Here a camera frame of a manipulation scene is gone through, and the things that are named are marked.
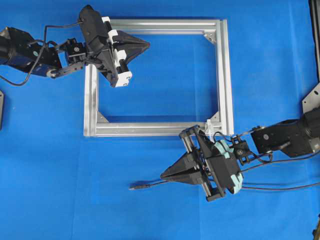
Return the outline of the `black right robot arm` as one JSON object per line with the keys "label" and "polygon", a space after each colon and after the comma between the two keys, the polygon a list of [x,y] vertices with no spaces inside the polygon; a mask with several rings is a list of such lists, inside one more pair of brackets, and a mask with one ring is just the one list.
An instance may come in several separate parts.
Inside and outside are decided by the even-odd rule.
{"label": "black right robot arm", "polygon": [[273,160],[273,152],[282,151],[290,158],[320,150],[320,109],[305,112],[299,119],[288,119],[250,131],[257,154],[240,135],[230,139],[210,140],[198,125],[183,130],[179,136],[186,152],[161,175],[167,182],[201,185],[207,201],[223,198],[228,190],[237,194],[243,185],[240,165],[252,160]]}

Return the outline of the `grey right arm base bracket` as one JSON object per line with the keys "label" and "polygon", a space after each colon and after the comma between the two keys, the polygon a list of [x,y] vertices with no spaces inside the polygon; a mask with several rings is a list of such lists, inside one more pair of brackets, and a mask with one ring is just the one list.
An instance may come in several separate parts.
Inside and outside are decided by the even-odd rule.
{"label": "grey right arm base bracket", "polygon": [[320,106],[320,83],[318,83],[309,94],[302,100],[303,114]]}

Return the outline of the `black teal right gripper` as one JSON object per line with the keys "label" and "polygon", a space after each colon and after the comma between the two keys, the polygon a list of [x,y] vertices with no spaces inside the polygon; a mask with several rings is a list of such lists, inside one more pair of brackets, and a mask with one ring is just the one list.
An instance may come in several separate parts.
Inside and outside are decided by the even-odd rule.
{"label": "black teal right gripper", "polygon": [[160,175],[161,179],[201,185],[208,202],[223,198],[226,190],[233,195],[241,190],[244,177],[224,140],[211,141],[199,126],[187,128],[179,136],[186,153]]}

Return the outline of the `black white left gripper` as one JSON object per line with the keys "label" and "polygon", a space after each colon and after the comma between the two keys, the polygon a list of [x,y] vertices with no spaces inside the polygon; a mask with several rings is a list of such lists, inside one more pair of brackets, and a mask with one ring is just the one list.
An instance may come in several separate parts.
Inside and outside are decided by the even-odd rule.
{"label": "black white left gripper", "polygon": [[87,57],[97,60],[96,68],[114,88],[125,87],[132,78],[128,64],[145,52],[150,43],[124,31],[113,29],[111,19],[86,5],[79,13],[80,29],[88,48]]}

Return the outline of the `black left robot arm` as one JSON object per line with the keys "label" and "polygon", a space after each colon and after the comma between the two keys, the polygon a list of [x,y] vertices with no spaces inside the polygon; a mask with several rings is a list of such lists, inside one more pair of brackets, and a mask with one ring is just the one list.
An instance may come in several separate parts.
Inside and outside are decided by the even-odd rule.
{"label": "black left robot arm", "polygon": [[0,63],[26,73],[59,78],[94,65],[113,88],[127,86],[133,76],[128,64],[150,47],[150,43],[114,29],[110,18],[86,5],[79,13],[84,42],[75,38],[58,44],[34,39],[28,32],[6,27],[0,32]]}

